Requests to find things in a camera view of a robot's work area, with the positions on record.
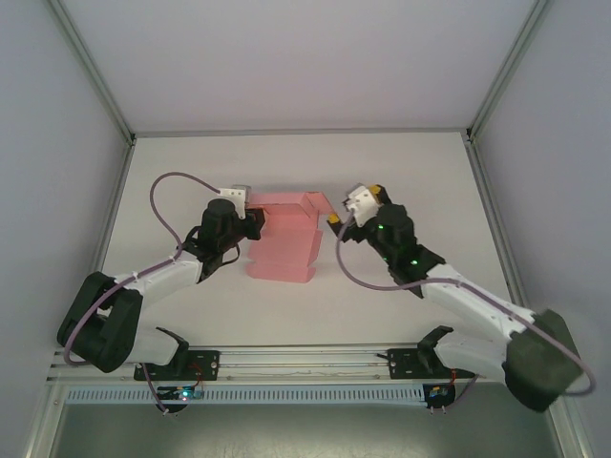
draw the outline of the pink foam block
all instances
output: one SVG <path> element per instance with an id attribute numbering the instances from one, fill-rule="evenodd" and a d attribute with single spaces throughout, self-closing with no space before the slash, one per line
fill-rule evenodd
<path id="1" fill-rule="evenodd" d="M 333 213 L 323 193 L 254 194 L 250 208 L 263 208 L 265 226 L 261 240 L 253 241 L 246 273 L 254 279 L 305 283 L 316 269 L 323 232 L 320 215 Z"/>

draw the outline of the purple cable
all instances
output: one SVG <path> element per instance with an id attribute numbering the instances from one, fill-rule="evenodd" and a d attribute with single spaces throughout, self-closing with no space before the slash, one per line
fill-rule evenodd
<path id="1" fill-rule="evenodd" d="M 341 254 L 341 249 L 340 249 L 342 245 L 342 239 L 344 238 L 344 235 L 353 220 L 354 220 L 354 213 L 350 212 L 348 219 L 342 225 L 342 228 L 340 229 L 340 232 L 337 235 L 337 240 L 335 241 L 335 257 L 337 258 L 337 262 L 340 265 L 340 269 L 342 269 L 342 272 L 344 272 L 344 274 L 349 279 L 354 281 L 356 284 L 363 286 L 364 288 L 367 288 L 367 289 L 373 289 L 375 291 L 400 291 L 404 289 L 412 289 L 417 286 L 421 286 L 423 284 L 431 284 L 431 283 L 452 284 L 459 288 L 465 288 L 467 291 L 470 291 L 474 295 L 478 296 L 481 300 L 490 304 L 496 310 L 499 310 L 500 312 L 504 313 L 511 319 L 516 320 L 518 323 L 523 324 L 524 326 L 529 328 L 535 334 L 540 336 L 541 339 L 543 339 L 547 343 L 554 346 L 556 349 L 562 352 L 564 356 L 566 356 L 573 363 L 579 366 L 579 368 L 583 371 L 583 373 L 585 373 L 585 375 L 590 380 L 590 385 L 582 391 L 564 393 L 565 396 L 585 396 L 587 394 L 592 393 L 596 389 L 597 383 L 596 383 L 596 377 L 594 375 L 594 372 L 584 361 L 581 360 L 579 356 L 577 356 L 575 353 L 569 350 L 566 346 L 564 346 L 562 343 L 554 339 L 552 336 L 550 336 L 546 332 L 542 331 L 541 329 L 534 326 L 533 324 L 527 322 L 522 317 L 516 315 L 511 309 L 507 308 L 502 303 L 499 303 L 495 301 L 494 299 L 488 297 L 487 294 L 481 292 L 479 289 L 471 286 L 468 283 L 463 283 L 461 281 L 454 280 L 454 279 L 425 279 L 425 280 L 420 280 L 420 281 L 413 281 L 411 283 L 399 284 L 395 286 L 378 286 L 377 284 L 367 283 L 366 281 L 362 281 L 354 277 L 346 268 L 346 265 L 344 264 L 344 260 L 342 260 L 342 254 Z"/>
<path id="2" fill-rule="evenodd" d="M 80 321 L 76 324 L 72 334 L 70 335 L 70 337 L 68 338 L 68 341 L 66 342 L 65 349 L 64 349 L 64 361 L 66 362 L 66 364 L 69 364 L 69 365 L 84 365 L 84 364 L 87 364 L 87 362 L 85 362 L 85 361 L 78 362 L 78 361 L 72 360 L 70 358 L 70 352 L 72 351 L 72 348 L 73 348 L 73 345 L 74 345 L 74 340 L 76 339 L 76 336 L 78 336 L 78 333 L 81 331 L 81 329 L 83 328 L 83 326 L 85 325 L 87 320 L 89 320 L 92 317 L 92 315 L 100 307 L 100 305 L 105 303 L 108 300 L 108 298 L 110 298 L 116 291 L 118 291 L 119 289 L 121 289 L 125 285 L 131 283 L 132 281 L 135 281 L 139 277 L 144 277 L 146 275 L 149 275 L 149 274 L 159 270 L 160 268 L 165 267 L 166 265 L 171 264 L 172 262 L 176 261 L 179 258 L 179 256 L 182 254 L 182 240 L 180 240 L 180 236 L 177 234 L 177 232 L 174 229 L 172 229 L 170 224 L 168 224 L 167 221 L 161 216 L 161 214 L 159 213 L 159 211 L 157 209 L 157 206 L 155 205 L 155 190 L 156 190 L 159 182 L 162 181 L 165 178 L 168 178 L 168 177 L 185 177 L 185 178 L 189 178 L 189 179 L 192 179 L 193 181 L 196 181 L 197 183 L 205 186 L 210 191 L 213 191 L 216 194 L 219 194 L 221 192 L 217 188 L 215 188 L 214 186 L 211 186 L 208 183 L 206 183 L 205 181 L 203 181 L 203 180 L 201 180 L 201 179 L 199 179 L 197 177 L 194 177 L 193 175 L 185 174 L 184 172 L 168 172 L 167 174 L 161 175 L 160 177 L 158 177 L 153 182 L 153 184 L 151 185 L 151 190 L 149 192 L 149 201 L 151 203 L 151 209 L 153 210 L 153 213 L 155 214 L 155 216 L 157 217 L 157 219 L 159 220 L 161 225 L 163 227 L 165 227 L 167 229 L 167 231 L 174 238 L 174 241 L 176 242 L 176 245 L 178 247 L 177 250 L 176 250 L 176 253 L 174 254 L 174 256 L 172 256 L 172 258 L 169 258 L 169 259 L 167 259 L 167 260 L 165 260 L 163 262 L 160 262 L 159 264 L 152 265 L 151 267 L 147 267 L 146 269 L 141 270 L 140 272 L 138 272 L 135 276 L 129 277 L 128 279 L 125 279 L 124 281 L 121 281 L 121 282 L 117 283 L 111 289 L 109 289 L 104 294 L 102 294 L 100 296 L 100 298 L 93 303 L 93 305 L 89 308 L 89 310 L 87 310 L 87 312 L 83 315 L 83 317 L 80 319 Z"/>
<path id="3" fill-rule="evenodd" d="M 149 389 L 151 390 L 151 393 L 153 394 L 153 397 L 155 398 L 155 402 L 159 406 L 159 409 L 161 410 L 161 412 L 163 412 L 163 415 L 165 415 L 170 410 L 168 409 L 168 407 L 165 406 L 165 404 L 159 398 L 159 395 L 157 394 L 157 391 L 155 390 L 155 387 L 153 386 L 153 382 L 151 382 L 151 376 L 149 375 L 149 370 L 146 368 L 145 363 L 142 363 L 142 372 L 144 372 L 144 378 L 146 379 L 146 383 L 149 385 Z"/>

